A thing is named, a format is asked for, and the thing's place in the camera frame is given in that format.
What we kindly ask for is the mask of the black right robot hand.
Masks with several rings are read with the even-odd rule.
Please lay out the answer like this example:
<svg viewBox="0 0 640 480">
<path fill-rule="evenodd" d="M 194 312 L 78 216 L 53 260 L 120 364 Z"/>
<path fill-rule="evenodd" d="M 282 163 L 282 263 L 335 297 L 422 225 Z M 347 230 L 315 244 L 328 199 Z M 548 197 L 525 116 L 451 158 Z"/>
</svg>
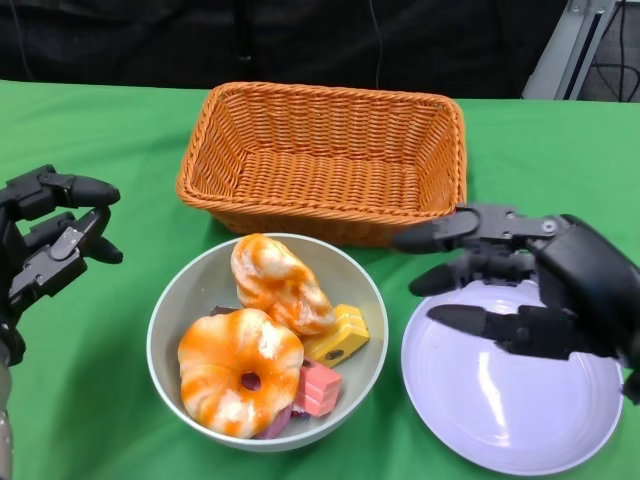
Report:
<svg viewBox="0 0 640 480">
<path fill-rule="evenodd" d="M 639 401 L 639 268 L 587 222 L 570 214 L 534 218 L 511 206 L 474 203 L 411 225 L 391 244 L 410 254 L 462 252 L 410 283 L 418 297 L 474 281 L 509 287 L 534 281 L 538 306 L 502 314 L 444 304 L 428 315 L 510 354 L 566 360 L 583 352 L 618 360 L 631 371 L 623 395 Z"/>
</svg>

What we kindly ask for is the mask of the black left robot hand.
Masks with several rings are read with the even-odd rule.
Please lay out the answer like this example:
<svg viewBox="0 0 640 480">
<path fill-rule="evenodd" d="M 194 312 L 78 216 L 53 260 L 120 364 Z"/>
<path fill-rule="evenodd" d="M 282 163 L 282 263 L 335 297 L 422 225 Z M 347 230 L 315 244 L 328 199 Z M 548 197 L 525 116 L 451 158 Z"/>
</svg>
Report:
<svg viewBox="0 0 640 480">
<path fill-rule="evenodd" d="M 44 165 L 1 189 L 1 363 L 23 360 L 22 314 L 53 297 L 87 269 L 86 260 L 120 264 L 123 253 L 103 237 L 119 190 L 104 181 Z"/>
</svg>

